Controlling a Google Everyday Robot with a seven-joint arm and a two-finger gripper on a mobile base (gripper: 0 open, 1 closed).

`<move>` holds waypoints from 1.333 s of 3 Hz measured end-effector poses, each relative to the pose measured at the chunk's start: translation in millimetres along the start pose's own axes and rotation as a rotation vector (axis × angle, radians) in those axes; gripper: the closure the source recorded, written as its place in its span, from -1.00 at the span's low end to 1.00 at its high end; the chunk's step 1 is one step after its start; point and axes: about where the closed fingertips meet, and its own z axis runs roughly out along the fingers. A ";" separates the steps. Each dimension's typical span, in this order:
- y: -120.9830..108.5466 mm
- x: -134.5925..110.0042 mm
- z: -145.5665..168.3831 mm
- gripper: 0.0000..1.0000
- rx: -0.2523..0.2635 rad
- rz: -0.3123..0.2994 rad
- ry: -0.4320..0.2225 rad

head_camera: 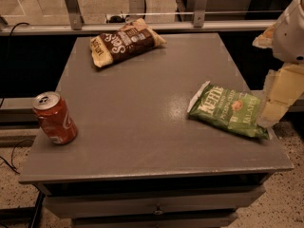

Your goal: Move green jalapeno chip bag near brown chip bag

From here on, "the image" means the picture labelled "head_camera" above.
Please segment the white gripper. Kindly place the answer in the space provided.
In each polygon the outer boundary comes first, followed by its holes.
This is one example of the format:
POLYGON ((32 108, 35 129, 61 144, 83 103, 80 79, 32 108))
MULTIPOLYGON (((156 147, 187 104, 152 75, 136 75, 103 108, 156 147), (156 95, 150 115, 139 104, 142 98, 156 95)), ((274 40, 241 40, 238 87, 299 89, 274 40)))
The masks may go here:
POLYGON ((277 124, 304 93, 304 9, 303 0, 293 0, 275 22, 253 41, 256 48, 273 48, 282 62, 279 71, 270 70, 262 91, 256 123, 277 124))

